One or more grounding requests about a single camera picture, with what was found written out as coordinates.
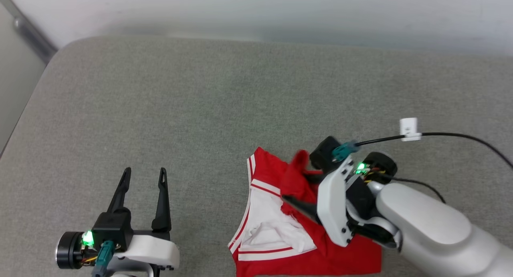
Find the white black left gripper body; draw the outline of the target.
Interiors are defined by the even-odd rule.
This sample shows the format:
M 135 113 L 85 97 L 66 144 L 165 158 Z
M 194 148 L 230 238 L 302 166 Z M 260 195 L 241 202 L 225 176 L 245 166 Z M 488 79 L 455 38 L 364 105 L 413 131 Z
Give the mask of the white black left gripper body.
M 56 246 L 56 263 L 60 269 L 92 271 L 164 271 L 180 266 L 176 244 L 147 234 L 137 234 L 125 252 L 114 250 L 101 256 L 93 246 L 92 232 L 66 232 Z

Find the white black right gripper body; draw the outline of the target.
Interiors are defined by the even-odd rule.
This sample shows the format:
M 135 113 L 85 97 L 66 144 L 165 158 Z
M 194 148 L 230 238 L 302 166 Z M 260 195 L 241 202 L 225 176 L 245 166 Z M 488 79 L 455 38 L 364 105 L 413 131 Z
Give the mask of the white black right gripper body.
M 398 249 L 401 232 L 377 208 L 377 197 L 385 184 L 366 181 L 370 168 L 358 165 L 349 155 L 337 162 L 319 184 L 317 217 L 328 237 L 337 246 L 347 247 L 356 235 L 383 248 Z

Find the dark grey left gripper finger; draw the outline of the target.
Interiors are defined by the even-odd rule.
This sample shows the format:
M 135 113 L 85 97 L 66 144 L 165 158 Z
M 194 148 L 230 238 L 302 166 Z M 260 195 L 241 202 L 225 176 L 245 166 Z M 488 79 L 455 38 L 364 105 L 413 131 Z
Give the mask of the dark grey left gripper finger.
M 154 233 L 169 233 L 172 229 L 172 221 L 169 206 L 168 178 L 167 172 L 163 167 L 160 169 L 158 187 L 159 199 L 151 228 Z
M 108 207 L 108 213 L 115 213 L 118 209 L 123 208 L 125 195 L 129 190 L 129 184 L 131 179 L 131 168 L 127 167 L 121 176 L 114 195 Z

